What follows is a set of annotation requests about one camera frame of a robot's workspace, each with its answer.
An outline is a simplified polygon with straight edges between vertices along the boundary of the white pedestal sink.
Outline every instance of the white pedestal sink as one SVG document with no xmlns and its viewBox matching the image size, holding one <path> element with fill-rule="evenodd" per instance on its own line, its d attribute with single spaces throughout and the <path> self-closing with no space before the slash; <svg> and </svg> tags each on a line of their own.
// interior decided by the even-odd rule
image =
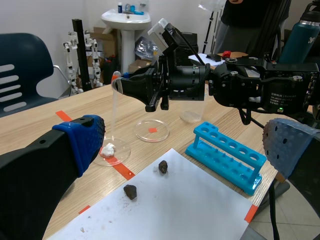
<svg viewBox="0 0 320 240">
<path fill-rule="evenodd" d="M 111 9 L 102 14 L 101 19 L 107 26 L 121 30 L 121 73 L 126 73 L 128 66 L 135 61 L 135 30 L 144 30 L 149 26 L 151 22 L 149 13 L 135 15 L 118 13 L 117 10 Z"/>
</svg>

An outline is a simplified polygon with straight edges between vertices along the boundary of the plastic bag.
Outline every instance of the plastic bag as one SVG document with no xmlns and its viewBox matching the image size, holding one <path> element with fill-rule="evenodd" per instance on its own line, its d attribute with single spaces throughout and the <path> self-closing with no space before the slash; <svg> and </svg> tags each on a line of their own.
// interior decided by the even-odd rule
<svg viewBox="0 0 320 240">
<path fill-rule="evenodd" d="M 154 57 L 158 54 L 159 48 L 153 41 L 141 37 L 139 39 L 139 44 L 135 48 L 135 54 L 141 59 L 147 59 L 152 61 Z"/>
<path fill-rule="evenodd" d="M 209 12 L 218 12 L 224 7 L 226 1 L 227 0 L 202 0 L 198 7 Z"/>
</svg>

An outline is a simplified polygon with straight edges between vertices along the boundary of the brown rock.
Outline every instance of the brown rock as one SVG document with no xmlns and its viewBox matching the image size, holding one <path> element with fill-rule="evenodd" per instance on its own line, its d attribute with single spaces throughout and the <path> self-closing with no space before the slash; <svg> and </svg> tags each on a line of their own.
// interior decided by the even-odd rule
<svg viewBox="0 0 320 240">
<path fill-rule="evenodd" d="M 123 188 L 125 194 L 130 200 L 133 200 L 137 197 L 137 188 L 134 185 L 126 185 Z"/>
<path fill-rule="evenodd" d="M 161 161 L 159 163 L 159 170 L 161 173 L 165 174 L 167 172 L 168 169 L 168 164 L 165 160 Z"/>
</svg>

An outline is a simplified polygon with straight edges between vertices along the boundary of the chair backrest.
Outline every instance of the chair backrest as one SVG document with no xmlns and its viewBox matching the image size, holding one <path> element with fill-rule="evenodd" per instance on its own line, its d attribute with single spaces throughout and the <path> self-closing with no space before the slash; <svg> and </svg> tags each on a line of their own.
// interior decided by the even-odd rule
<svg viewBox="0 0 320 240">
<path fill-rule="evenodd" d="M 37 84 L 51 76 L 45 43 L 29 33 L 0 34 L 0 117 L 32 108 L 43 98 Z"/>
</svg>

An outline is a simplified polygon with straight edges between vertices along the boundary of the white wall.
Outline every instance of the white wall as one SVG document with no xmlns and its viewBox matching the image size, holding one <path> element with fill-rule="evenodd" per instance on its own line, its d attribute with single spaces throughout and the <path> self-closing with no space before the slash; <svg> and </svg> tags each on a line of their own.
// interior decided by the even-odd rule
<svg viewBox="0 0 320 240">
<path fill-rule="evenodd" d="M 90 5 L 87 8 L 89 28 L 104 27 L 105 24 L 100 20 L 100 16 L 110 9 L 116 9 L 118 2 L 122 2 L 124 7 L 127 3 L 134 4 L 138 1 L 90 0 Z M 201 0 L 149 0 L 151 24 L 154 25 L 161 18 L 165 18 L 181 32 L 198 34 L 199 52 L 202 52 L 211 13 L 198 8 L 200 2 Z M 206 53 L 210 51 L 212 32 L 213 27 L 211 27 L 210 42 L 206 48 Z"/>
<path fill-rule="evenodd" d="M 291 30 L 293 26 L 299 22 L 302 14 L 304 13 L 307 5 L 311 3 L 312 0 L 292 0 L 289 17 L 285 21 L 284 29 Z"/>
<path fill-rule="evenodd" d="M 0 33 L 31 33 L 46 44 L 54 65 L 65 72 L 63 42 L 73 30 L 72 19 L 82 19 L 87 27 L 86 0 L 0 0 Z M 52 76 L 37 85 L 45 97 L 58 98 L 68 88 L 61 74 L 54 70 Z"/>
</svg>

